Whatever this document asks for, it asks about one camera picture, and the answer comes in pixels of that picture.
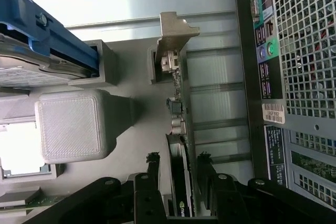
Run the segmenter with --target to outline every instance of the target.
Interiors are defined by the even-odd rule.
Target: blue drive tray
[[[98,54],[32,0],[0,0],[0,32],[16,31],[28,39],[30,49],[98,70]]]

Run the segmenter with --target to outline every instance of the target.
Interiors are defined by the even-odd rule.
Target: metal mesh
[[[301,174],[296,184],[336,209],[336,191],[333,189],[320,185],[318,182],[304,177]]]
[[[336,156],[336,140],[296,132],[295,139],[292,142],[318,152]]]
[[[335,0],[275,0],[287,113],[335,119]]]

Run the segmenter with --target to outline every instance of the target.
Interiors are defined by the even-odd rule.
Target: screw
[[[220,179],[227,179],[226,175],[224,175],[224,174],[219,174],[218,178],[220,178]]]
[[[259,186],[263,186],[265,184],[265,182],[263,182],[261,179],[257,179],[255,183]]]
[[[46,15],[44,15],[43,13],[40,14],[39,21],[41,22],[41,24],[43,26],[47,26],[47,24],[48,24],[48,19],[47,19]]]
[[[109,180],[109,181],[106,181],[106,182],[105,182],[105,185],[112,185],[113,183],[114,183],[113,180]]]

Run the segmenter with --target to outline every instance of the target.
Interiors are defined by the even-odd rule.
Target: barcode label
[[[275,115],[266,115],[266,119],[271,122],[282,123],[282,118]]]
[[[281,104],[266,103],[265,109],[274,111],[283,111],[283,106]]]
[[[274,123],[285,123],[285,112],[281,104],[264,103],[263,107],[263,118],[264,121],[274,122]]]

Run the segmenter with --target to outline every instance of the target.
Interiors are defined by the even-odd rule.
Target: ethernet port
[[[274,24],[274,17],[272,17],[269,21],[265,23],[266,38],[274,34]]]

